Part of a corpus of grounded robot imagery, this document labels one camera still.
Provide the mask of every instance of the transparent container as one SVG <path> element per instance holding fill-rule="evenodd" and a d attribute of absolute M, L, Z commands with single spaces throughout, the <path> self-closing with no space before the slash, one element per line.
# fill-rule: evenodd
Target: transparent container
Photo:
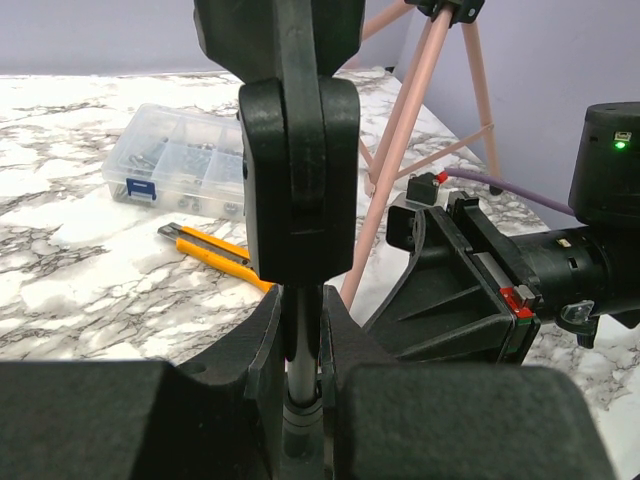
<path fill-rule="evenodd" d="M 102 165 L 117 201 L 242 220 L 236 120 L 142 105 Z"/>

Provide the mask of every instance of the wall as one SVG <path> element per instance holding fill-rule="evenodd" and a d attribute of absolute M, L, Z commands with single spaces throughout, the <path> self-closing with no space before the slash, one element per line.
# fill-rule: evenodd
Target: wall
<path fill-rule="evenodd" d="M 369 0 L 370 17 L 389 0 Z M 363 67 L 395 65 L 410 18 L 367 42 Z M 129 75 L 218 69 L 200 51 L 193 0 L 3 0 L 0 75 Z"/>
<path fill-rule="evenodd" d="M 584 113 L 640 100 L 638 0 L 490 0 L 478 25 L 503 176 L 566 201 Z M 402 78 L 424 17 L 415 13 L 397 69 Z M 459 26 L 448 35 L 426 105 L 460 137 L 477 130 Z M 473 150 L 484 160 L 479 143 Z M 534 207 L 550 226 L 573 224 Z"/>

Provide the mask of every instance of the marble surface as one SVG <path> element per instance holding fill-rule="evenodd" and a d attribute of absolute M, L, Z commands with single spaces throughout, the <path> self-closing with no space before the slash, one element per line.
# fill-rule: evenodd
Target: marble surface
<path fill-rule="evenodd" d="M 383 70 L 342 75 L 359 89 L 363 139 L 374 150 L 400 84 Z M 156 234 L 173 221 L 245 244 L 244 225 L 116 203 L 100 173 L 141 104 L 233 116 L 238 87 L 226 73 L 0 78 L 0 359 L 181 362 L 252 311 L 257 289 L 185 258 Z M 456 140 L 423 108 L 404 164 Z M 445 166 L 484 171 L 467 149 L 430 168 Z M 405 187 L 406 178 L 392 198 Z M 465 181 L 451 187 L 480 196 L 505 234 L 546 228 L 511 195 L 494 198 Z M 361 179 L 360 223 L 367 205 Z M 406 266 L 407 254 L 384 243 L 384 228 L 353 306 L 359 323 Z M 567 372 L 583 390 L 620 478 L 640 472 L 639 345 L 640 333 L 605 318 L 594 350 L 547 327 L 527 359 Z"/>

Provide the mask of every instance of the box cutter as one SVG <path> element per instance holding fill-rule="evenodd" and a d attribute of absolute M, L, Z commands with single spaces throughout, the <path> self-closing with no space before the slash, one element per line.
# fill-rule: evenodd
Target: box cutter
<path fill-rule="evenodd" d="M 179 252 L 200 260 L 217 270 L 241 278 L 265 293 L 273 286 L 272 283 L 264 282 L 258 278 L 256 272 L 251 268 L 249 252 L 242 247 L 177 223 L 160 227 L 158 233 L 173 240 Z"/>

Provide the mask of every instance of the black plastic bracket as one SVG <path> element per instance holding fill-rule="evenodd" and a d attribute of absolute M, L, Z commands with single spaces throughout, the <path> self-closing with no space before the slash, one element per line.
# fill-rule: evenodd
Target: black plastic bracket
<path fill-rule="evenodd" d="M 404 0 L 407 5 L 415 5 L 418 10 L 435 20 L 443 8 L 453 7 L 451 25 L 456 23 L 473 23 L 478 18 L 485 0 Z"/>

